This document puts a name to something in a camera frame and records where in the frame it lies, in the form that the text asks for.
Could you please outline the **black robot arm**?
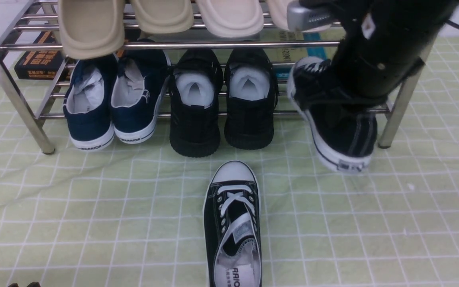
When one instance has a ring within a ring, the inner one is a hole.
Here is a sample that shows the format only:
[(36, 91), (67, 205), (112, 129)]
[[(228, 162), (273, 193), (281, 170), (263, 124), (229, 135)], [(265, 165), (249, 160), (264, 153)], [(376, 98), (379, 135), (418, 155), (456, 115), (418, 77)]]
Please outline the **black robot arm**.
[(294, 72), (294, 100), (373, 107), (386, 102), (424, 65), (420, 55), (451, 17), (459, 0), (301, 0), (328, 8), (346, 32), (330, 64)]

